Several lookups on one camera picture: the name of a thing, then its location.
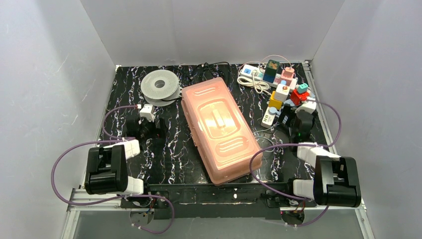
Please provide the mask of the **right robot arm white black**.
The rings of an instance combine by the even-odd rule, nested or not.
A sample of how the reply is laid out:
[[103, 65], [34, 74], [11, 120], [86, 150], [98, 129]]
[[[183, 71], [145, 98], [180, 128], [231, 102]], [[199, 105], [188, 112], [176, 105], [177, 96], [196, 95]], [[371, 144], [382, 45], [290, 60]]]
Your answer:
[[289, 105], [281, 110], [278, 121], [289, 135], [289, 151], [314, 170], [312, 179], [290, 179], [289, 192], [318, 205], [358, 207], [361, 191], [356, 160], [331, 153], [326, 146], [312, 141], [316, 117], [315, 112]]

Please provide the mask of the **white long power strip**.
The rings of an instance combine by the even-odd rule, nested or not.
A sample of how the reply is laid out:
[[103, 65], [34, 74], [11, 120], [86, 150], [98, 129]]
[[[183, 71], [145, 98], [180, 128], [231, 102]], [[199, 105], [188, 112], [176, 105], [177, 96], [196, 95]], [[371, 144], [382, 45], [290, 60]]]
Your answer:
[[[240, 70], [240, 72], [239, 72], [240, 76], [245, 77], [245, 78], [248, 78], [248, 79], [252, 79], [252, 76], [254, 75], [254, 73], [256, 73], [256, 75], [254, 76], [256, 81], [263, 81], [263, 75], [264, 75], [264, 73], [263, 73], [263, 72], [261, 72], [261, 71], [258, 69], [258, 67], [255, 67], [255, 66], [252, 66], [252, 65], [248, 65], [248, 64], [246, 64], [246, 65], [244, 65], [244, 66], [241, 68], [241, 70]], [[280, 79], [281, 74], [282, 74], [282, 71], [281, 71], [281, 73], [280, 73], [280, 74], [278, 74], [278, 73], [276, 74], [275, 80], [274, 80], [274, 82], [273, 82], [272, 84], [268, 84], [268, 83], [267, 83], [267, 84], [268, 84], [270, 87], [277, 88], [278, 84], [280, 84], [280, 83], [281, 83], [281, 79]], [[295, 87], [296, 87], [297, 83], [298, 83], [298, 78], [296, 77], [296, 74], [295, 74], [295, 75], [294, 75], [293, 82], [292, 82], [292, 83], [291, 83], [291, 85], [289, 86], [289, 87], [291, 88], [291, 91], [292, 91], [292, 89], [293, 89], [293, 88], [295, 88]]]

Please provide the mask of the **red cube socket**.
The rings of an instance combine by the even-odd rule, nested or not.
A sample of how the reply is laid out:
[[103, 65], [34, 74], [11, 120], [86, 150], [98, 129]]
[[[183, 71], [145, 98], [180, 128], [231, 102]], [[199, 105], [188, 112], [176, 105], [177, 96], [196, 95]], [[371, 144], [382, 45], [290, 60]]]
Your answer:
[[298, 106], [306, 101], [310, 94], [306, 91], [304, 93], [299, 93], [297, 89], [294, 89], [290, 95], [290, 100], [293, 102], [295, 106]]

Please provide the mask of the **light blue power strip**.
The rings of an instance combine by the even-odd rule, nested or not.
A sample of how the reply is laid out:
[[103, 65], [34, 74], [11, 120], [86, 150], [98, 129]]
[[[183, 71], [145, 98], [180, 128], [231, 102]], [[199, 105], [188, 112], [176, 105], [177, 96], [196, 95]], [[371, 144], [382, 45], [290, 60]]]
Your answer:
[[285, 105], [290, 105], [292, 107], [301, 107], [305, 105], [307, 108], [316, 108], [316, 102], [314, 98], [307, 98], [305, 101], [300, 102], [298, 105], [295, 105], [291, 99], [288, 99], [284, 102]]

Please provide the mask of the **teal plug adapter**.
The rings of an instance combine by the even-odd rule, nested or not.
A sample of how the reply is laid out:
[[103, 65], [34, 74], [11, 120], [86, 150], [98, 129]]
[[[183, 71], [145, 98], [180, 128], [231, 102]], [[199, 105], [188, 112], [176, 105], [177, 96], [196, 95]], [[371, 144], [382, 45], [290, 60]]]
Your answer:
[[308, 88], [309, 88], [309, 86], [308, 86], [307, 83], [302, 83], [302, 84], [296, 86], [296, 90], [297, 90], [298, 94], [307, 93]]

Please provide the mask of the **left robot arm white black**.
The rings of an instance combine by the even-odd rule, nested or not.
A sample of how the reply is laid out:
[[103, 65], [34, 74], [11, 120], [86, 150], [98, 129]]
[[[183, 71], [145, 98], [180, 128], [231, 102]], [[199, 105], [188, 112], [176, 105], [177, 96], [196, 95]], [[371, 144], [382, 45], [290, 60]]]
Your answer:
[[84, 183], [86, 192], [90, 195], [142, 195], [144, 182], [129, 175], [126, 161], [141, 153], [142, 143], [164, 142], [167, 131], [164, 118], [149, 122], [138, 117], [129, 119], [123, 128], [123, 136], [132, 140], [90, 148]]

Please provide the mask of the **pink translucent plastic storage box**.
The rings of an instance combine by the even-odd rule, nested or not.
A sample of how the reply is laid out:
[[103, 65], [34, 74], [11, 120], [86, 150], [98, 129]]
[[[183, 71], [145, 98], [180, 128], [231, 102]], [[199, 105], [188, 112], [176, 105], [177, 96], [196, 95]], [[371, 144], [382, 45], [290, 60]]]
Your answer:
[[222, 78], [184, 87], [181, 95], [191, 136], [213, 184], [261, 167], [261, 148]]

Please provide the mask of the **white usb charging hub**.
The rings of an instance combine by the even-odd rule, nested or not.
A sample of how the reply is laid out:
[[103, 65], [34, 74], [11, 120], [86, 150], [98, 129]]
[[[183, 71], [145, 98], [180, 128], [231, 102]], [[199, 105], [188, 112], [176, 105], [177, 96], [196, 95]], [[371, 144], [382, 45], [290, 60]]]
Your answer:
[[265, 128], [270, 128], [273, 125], [275, 117], [278, 115], [279, 110], [275, 107], [268, 107], [264, 113], [264, 116], [261, 121], [261, 126]]

